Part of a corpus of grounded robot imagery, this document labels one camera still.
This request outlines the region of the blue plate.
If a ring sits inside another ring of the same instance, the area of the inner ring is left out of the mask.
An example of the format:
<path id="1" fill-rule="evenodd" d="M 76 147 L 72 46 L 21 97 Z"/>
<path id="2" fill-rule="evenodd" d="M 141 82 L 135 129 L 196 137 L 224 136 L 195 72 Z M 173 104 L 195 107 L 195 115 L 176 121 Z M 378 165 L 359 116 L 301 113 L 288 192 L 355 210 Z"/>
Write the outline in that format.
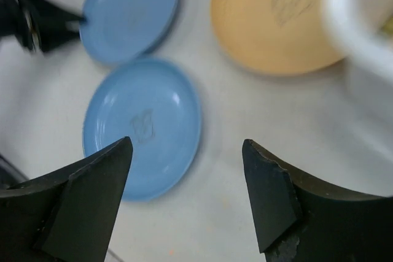
<path id="1" fill-rule="evenodd" d="M 90 156 L 129 137 L 133 157 L 123 193 L 149 201 L 188 171 L 201 139 L 202 111 L 191 80 L 172 62 L 140 58 L 113 70 L 85 113 L 82 146 Z"/>
<path id="2" fill-rule="evenodd" d="M 80 39 L 92 59 L 120 64 L 148 52 L 166 36 L 179 0 L 85 0 Z"/>

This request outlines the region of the orange plastic plate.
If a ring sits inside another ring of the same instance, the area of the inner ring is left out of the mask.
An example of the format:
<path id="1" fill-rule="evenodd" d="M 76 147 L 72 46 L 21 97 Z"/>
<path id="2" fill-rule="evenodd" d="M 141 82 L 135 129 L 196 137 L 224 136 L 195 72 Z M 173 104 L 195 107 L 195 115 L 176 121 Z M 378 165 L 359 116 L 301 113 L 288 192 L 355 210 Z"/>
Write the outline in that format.
<path id="1" fill-rule="evenodd" d="M 252 72 L 307 74 L 344 58 L 324 31 L 321 0 L 211 0 L 210 14 L 224 52 Z"/>

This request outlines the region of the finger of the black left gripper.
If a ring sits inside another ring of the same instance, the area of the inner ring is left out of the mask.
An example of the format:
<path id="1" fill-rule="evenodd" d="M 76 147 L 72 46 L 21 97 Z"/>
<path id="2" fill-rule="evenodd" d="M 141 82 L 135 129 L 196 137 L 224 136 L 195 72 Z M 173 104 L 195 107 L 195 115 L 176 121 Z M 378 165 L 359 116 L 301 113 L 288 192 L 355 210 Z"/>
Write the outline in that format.
<path id="1" fill-rule="evenodd" d="M 85 23 L 84 15 L 67 11 L 49 0 L 18 0 L 23 12 L 29 16 L 31 35 L 37 37 L 42 53 L 48 53 L 78 39 L 79 33 L 68 24 Z"/>

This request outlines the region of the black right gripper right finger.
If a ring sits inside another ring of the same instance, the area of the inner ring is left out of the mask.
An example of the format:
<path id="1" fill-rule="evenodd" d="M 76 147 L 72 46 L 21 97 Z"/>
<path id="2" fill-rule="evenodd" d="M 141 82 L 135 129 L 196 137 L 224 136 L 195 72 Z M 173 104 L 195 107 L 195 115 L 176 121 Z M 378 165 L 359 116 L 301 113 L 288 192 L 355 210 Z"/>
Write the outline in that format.
<path id="1" fill-rule="evenodd" d="M 339 187 L 251 139 L 244 175 L 259 252 L 267 261 L 391 261 L 392 198 Z"/>

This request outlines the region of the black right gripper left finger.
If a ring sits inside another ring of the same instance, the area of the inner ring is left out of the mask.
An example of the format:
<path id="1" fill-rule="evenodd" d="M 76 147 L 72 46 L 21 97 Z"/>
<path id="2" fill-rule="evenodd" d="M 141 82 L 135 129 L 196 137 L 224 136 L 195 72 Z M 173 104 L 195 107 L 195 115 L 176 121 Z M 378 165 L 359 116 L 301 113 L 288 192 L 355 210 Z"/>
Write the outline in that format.
<path id="1" fill-rule="evenodd" d="M 28 179 L 1 159 L 2 261 L 118 261 L 109 242 L 133 146 L 124 137 Z"/>

